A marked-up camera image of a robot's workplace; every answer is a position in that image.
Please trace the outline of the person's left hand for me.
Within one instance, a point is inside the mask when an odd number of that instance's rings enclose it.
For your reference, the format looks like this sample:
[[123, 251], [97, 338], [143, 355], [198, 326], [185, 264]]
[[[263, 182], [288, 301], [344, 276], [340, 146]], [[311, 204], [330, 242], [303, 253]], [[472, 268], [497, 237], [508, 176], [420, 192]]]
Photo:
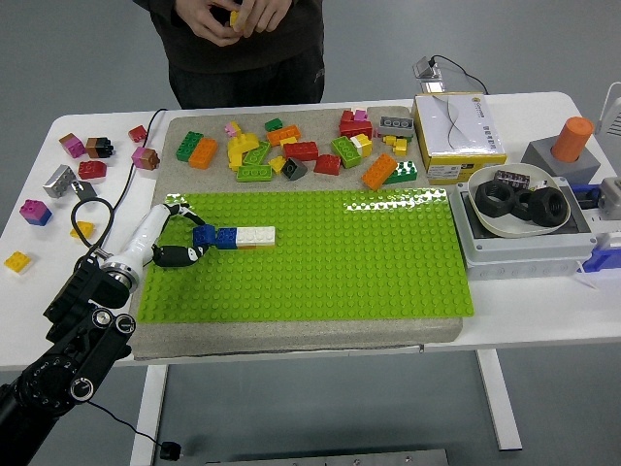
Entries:
[[291, 5], [291, 0], [244, 0], [233, 29], [246, 38], [253, 33], [274, 31]]

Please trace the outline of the person's right hand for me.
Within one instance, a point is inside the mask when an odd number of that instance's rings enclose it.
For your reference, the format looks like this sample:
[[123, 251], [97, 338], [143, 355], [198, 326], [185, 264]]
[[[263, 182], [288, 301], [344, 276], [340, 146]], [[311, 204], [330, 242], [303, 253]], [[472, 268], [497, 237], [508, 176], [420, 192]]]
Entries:
[[241, 33], [230, 26], [222, 25], [212, 14], [212, 8], [222, 8], [228, 12], [241, 9], [234, 1], [177, 0], [175, 12], [199, 38], [226, 47], [237, 43]]

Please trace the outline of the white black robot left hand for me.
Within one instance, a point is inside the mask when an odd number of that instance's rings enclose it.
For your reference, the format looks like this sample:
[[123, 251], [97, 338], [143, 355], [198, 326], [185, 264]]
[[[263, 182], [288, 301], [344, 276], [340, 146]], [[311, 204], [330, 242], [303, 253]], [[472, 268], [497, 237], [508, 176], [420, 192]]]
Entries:
[[107, 262], [119, 264], [130, 271], [142, 271], [150, 261], [167, 268], [187, 267], [197, 262], [204, 254], [203, 247], [158, 247], [156, 245], [172, 216], [183, 216], [198, 226], [207, 225], [189, 209], [188, 204], [158, 204], [141, 220], [121, 252], [108, 259]]

